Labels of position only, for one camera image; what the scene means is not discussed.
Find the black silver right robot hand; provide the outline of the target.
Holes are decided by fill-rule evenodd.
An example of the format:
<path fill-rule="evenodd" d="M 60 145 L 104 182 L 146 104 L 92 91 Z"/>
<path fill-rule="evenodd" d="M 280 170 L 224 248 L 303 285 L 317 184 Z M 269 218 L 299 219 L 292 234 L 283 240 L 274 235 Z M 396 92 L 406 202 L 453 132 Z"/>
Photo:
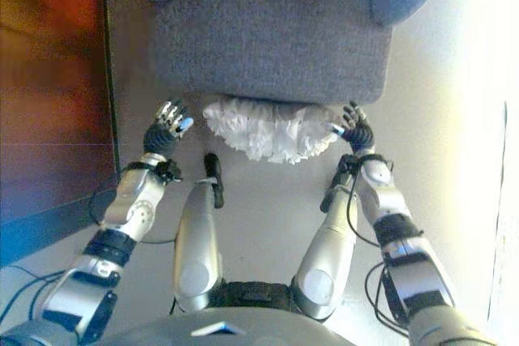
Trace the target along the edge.
<path fill-rule="evenodd" d="M 343 122 L 329 123 L 331 131 L 339 138 L 345 140 L 351 147 L 353 153 L 372 149 L 375 145 L 374 133 L 363 108 L 351 100 L 343 107 Z"/>

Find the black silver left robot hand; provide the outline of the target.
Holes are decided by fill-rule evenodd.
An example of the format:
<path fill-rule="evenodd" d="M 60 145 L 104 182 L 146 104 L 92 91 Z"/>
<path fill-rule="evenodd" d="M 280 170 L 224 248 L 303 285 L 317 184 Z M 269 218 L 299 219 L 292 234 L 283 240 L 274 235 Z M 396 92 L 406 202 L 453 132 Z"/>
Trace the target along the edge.
<path fill-rule="evenodd" d="M 194 119 L 189 116 L 187 107 L 181 100 L 164 101 L 144 134 L 144 152 L 169 159 L 178 142 L 193 124 Z"/>

